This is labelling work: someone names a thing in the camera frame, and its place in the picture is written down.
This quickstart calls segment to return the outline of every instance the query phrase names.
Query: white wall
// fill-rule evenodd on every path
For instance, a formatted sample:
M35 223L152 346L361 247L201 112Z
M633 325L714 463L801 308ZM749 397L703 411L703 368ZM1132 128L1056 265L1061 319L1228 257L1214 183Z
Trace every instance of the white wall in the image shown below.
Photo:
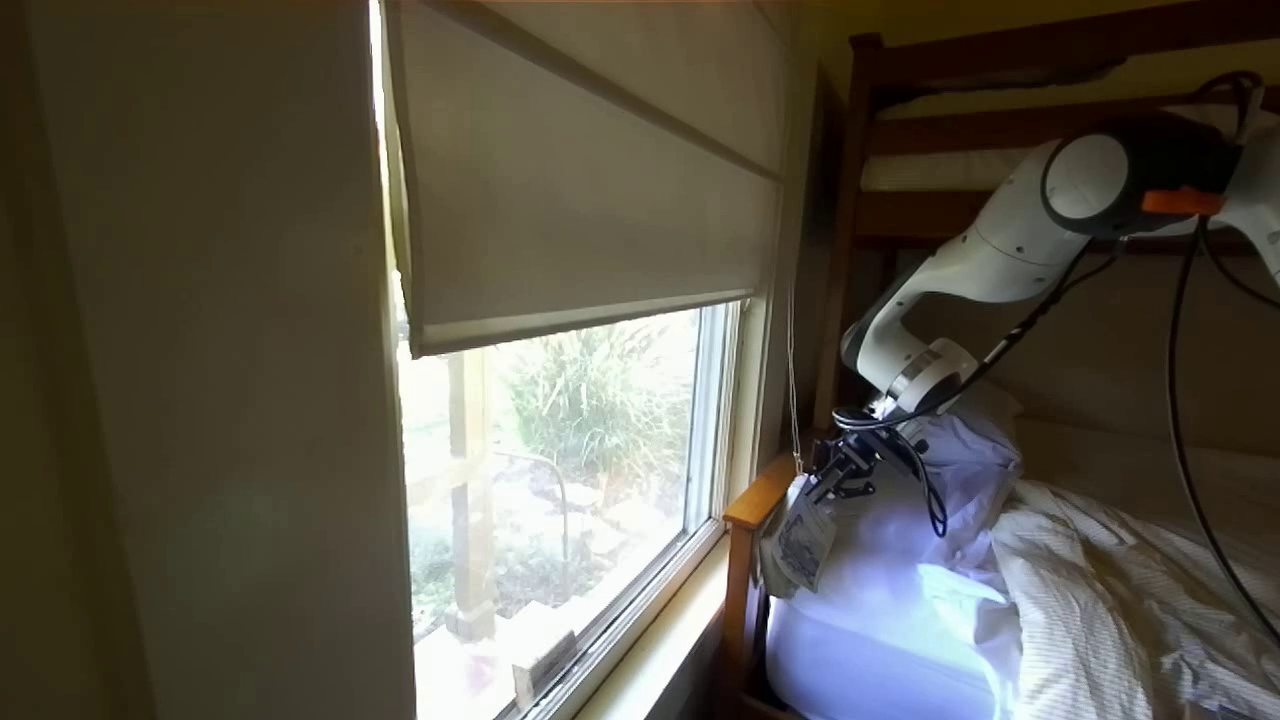
M24 8L154 711L409 715L361 6Z

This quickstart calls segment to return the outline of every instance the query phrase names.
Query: wooden post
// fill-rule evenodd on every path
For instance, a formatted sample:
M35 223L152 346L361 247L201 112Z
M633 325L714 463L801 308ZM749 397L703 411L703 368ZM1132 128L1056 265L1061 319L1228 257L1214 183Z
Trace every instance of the wooden post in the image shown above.
M724 512L727 528L727 584L721 607L721 647L714 647L714 681L711 681L711 715L734 720L744 706L754 706L752 685L759 681L759 647L764 647L764 614L766 596L752 584L754 549L766 517L784 506L786 485L794 475L790 455L777 455L744 496L734 496Z
M489 389L484 352L446 357L446 446L464 475L452 485L452 602L464 639L491 636L491 496L484 475Z
M811 400L811 430L832 430L832 410L840 397L840 336L845 336L845 308L847 308L847 269L856 244L856 217L860 217L860 172L870 146L870 94L878 75L878 37L850 37L850 81L847 81L847 115L845 115L845 166L840 166L840 205L836 205L836 238L832 238L832 265L827 265L827 308L821 327L821 357L815 357L815 400Z

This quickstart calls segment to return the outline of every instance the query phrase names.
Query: window sill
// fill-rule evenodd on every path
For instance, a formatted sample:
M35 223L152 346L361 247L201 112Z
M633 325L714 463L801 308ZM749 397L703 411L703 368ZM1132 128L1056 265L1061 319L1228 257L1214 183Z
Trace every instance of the window sill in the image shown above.
M647 715L662 689L676 681L703 629L714 619L724 602L727 543L721 539L639 633L623 659L596 685L582 720L591 715Z

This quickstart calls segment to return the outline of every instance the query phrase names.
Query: bed post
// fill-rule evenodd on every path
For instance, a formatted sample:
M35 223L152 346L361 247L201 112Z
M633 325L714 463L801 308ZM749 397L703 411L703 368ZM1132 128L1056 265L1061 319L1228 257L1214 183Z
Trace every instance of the bed post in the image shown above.
M727 528L727 580L724 580L724 607L721 607L721 647L714 647L714 681L711 681L711 715L741 720L741 715L766 715L754 695L764 689L764 623L766 623L766 596L754 584L754 549L759 538L780 509L786 485L794 475L790 455L780 455L759 470L744 496L734 496L724 512Z
M845 162L840 162L840 199L836 199L836 238L823 294L823 327L815 357L815 400L811 430L832 430L832 410L840 397L840 334L847 308L847 269L856 247L856 217L860 217L860 172L870 147L870 115L876 115L876 75L878 75L878 37L850 37L850 81L845 108Z

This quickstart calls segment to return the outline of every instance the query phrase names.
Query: white sheet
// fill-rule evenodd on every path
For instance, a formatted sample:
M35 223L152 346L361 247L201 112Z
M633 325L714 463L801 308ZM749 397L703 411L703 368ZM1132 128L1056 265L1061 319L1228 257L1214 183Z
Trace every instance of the white sheet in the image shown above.
M1280 715L1280 654L1173 531L1017 485L985 539L992 578L868 553L777 604L780 695L802 715Z
M1166 531L1019 485L992 553L1019 614L1017 715L1280 715L1275 646Z

